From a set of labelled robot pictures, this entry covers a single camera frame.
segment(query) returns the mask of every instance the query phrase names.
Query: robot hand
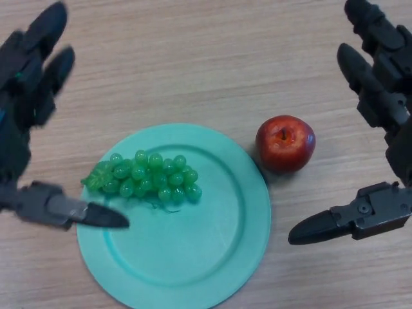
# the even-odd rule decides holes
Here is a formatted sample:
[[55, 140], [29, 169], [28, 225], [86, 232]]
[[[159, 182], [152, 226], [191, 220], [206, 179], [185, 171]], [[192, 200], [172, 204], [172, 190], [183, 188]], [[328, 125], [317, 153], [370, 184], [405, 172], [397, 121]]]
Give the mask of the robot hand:
[[347, 44], [337, 52], [339, 67], [359, 97], [357, 109], [371, 127], [385, 130], [386, 158], [398, 183], [365, 187], [347, 206], [332, 207], [297, 224], [289, 243], [305, 245], [352, 234], [356, 240], [398, 229], [412, 215], [412, 34], [394, 27], [377, 5], [347, 0], [344, 10], [370, 66]]
[[24, 221], [66, 230], [73, 222], [128, 227], [128, 220], [120, 213], [66, 197], [58, 185], [33, 182], [17, 188], [31, 157], [30, 130], [50, 119], [55, 111], [54, 98], [75, 62], [73, 48], [68, 46], [42, 68], [66, 22], [67, 9], [57, 2], [26, 32], [16, 30], [0, 47], [0, 211], [14, 211]]

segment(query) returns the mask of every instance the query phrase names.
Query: green grape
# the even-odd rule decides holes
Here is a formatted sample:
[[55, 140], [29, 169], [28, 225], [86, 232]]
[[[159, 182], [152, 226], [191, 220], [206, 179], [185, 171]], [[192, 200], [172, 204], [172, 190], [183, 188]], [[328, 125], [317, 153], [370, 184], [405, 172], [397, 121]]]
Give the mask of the green grape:
[[128, 178], [120, 185], [119, 194], [123, 198], [129, 198], [133, 195], [133, 180]]
[[131, 167], [127, 164], [120, 164], [113, 170], [113, 176], [118, 179], [124, 179], [129, 176]]
[[191, 170], [192, 170], [192, 167], [190, 167], [188, 165], [185, 165], [185, 167], [182, 169], [182, 173], [184, 174], [184, 173], [189, 172]]
[[174, 173], [174, 165], [172, 159], [165, 159], [163, 161], [163, 173], [172, 175]]
[[195, 183], [196, 180], [199, 178], [198, 172], [196, 172], [194, 169], [187, 171], [185, 173], [185, 184], [186, 185], [191, 185], [192, 183]]
[[141, 180], [146, 176], [146, 169], [141, 165], [135, 165], [131, 170], [131, 177], [134, 180]]
[[153, 175], [153, 187], [157, 189], [167, 187], [167, 176], [163, 173], [155, 173]]
[[176, 204], [181, 204], [185, 200], [185, 191], [181, 187], [176, 187], [172, 190], [172, 201]]
[[170, 188], [168, 187], [160, 189], [158, 192], [158, 196], [159, 196], [159, 200], [162, 202], [170, 201], [172, 197], [172, 190], [170, 190]]
[[114, 194], [119, 191], [119, 188], [120, 182], [116, 178], [113, 178], [112, 180], [107, 182], [102, 189], [105, 193]]
[[147, 166], [147, 153], [144, 150], [138, 150], [135, 154], [136, 164]]
[[110, 170], [106, 169], [104, 164], [97, 164], [95, 168], [90, 172], [89, 176], [81, 180], [81, 183], [85, 185], [90, 191], [97, 191], [102, 188], [113, 178]]
[[130, 169], [131, 169], [132, 166], [133, 166], [133, 162], [132, 162], [130, 159], [124, 159], [124, 160], [123, 160], [123, 164], [129, 166]]
[[150, 191], [153, 188], [152, 179], [150, 177], [145, 177], [140, 182], [140, 186], [144, 191]]
[[196, 203], [201, 198], [201, 188], [195, 183], [186, 186], [185, 188], [186, 197], [189, 201]]
[[178, 171], [181, 171], [186, 165], [186, 158], [181, 154], [176, 156], [173, 159], [173, 165]]
[[163, 166], [163, 158], [160, 153], [154, 153], [149, 158], [149, 167], [154, 169], [159, 169]]
[[177, 187], [178, 185], [181, 185], [183, 181], [184, 181], [184, 177], [182, 173], [176, 173], [169, 177], [169, 184], [175, 187]]
[[111, 172], [114, 168], [114, 164], [111, 161], [100, 161], [94, 166], [93, 169], [101, 169], [107, 172]]
[[142, 188], [142, 186], [140, 184], [135, 185], [133, 188], [133, 193], [135, 194], [135, 196], [137, 196], [138, 198], [143, 198], [146, 195], [146, 190], [144, 190]]
[[123, 157], [120, 153], [113, 153], [110, 156], [110, 162], [114, 164], [114, 166], [123, 162]]

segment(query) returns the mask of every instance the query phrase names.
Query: metal screw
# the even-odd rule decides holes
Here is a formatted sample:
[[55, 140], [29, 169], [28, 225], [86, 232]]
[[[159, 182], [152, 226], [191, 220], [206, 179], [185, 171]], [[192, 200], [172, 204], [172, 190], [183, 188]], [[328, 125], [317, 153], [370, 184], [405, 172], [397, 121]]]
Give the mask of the metal screw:
[[358, 211], [361, 214], [367, 214], [369, 212], [369, 207], [365, 206], [365, 205], [359, 205], [358, 206]]

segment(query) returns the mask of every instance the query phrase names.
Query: wood grain surface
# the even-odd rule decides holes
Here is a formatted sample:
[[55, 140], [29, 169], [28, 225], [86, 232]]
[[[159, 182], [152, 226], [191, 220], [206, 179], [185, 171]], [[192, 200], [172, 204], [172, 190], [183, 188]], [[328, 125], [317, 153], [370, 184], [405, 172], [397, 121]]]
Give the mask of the wood grain surface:
[[[0, 40], [26, 28], [52, 0], [1, 0]], [[79, 180], [115, 143], [144, 127], [192, 122], [253, 150], [268, 117], [291, 114], [315, 130], [311, 162], [270, 178], [273, 225], [250, 281], [219, 309], [412, 307], [410, 225], [363, 241], [293, 247], [303, 218], [344, 205], [357, 189], [394, 181], [381, 129], [356, 110], [339, 71], [341, 42], [360, 50], [343, 0], [67, 0], [75, 70], [58, 110], [32, 135], [22, 183]], [[412, 29], [410, 0], [376, 0]], [[0, 309], [123, 308], [83, 264], [75, 229], [60, 232], [0, 216]]]

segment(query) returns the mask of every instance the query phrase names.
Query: grape bunch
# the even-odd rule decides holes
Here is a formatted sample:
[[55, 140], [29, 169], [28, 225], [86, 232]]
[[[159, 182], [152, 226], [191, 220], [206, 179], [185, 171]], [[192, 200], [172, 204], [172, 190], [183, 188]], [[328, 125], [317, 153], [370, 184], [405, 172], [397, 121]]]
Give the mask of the grape bunch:
[[196, 184], [198, 173], [178, 155], [163, 159], [160, 153], [148, 155], [139, 150], [133, 159], [113, 153], [110, 160], [99, 162], [81, 181], [90, 191], [119, 194], [123, 198], [145, 198], [156, 194], [161, 202], [181, 204], [186, 199], [196, 203], [202, 191]]

